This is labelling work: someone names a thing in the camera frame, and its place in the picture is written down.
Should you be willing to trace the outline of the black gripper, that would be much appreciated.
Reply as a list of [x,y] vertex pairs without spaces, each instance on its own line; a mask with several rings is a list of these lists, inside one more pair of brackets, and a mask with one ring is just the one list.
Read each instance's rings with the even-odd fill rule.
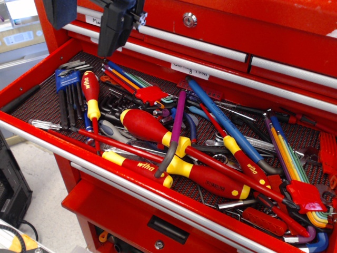
[[[146,15],[145,1],[92,1],[103,8],[98,56],[111,56],[123,46],[131,32],[133,24]],[[76,0],[43,0],[45,13],[50,24],[59,30],[77,17]]]

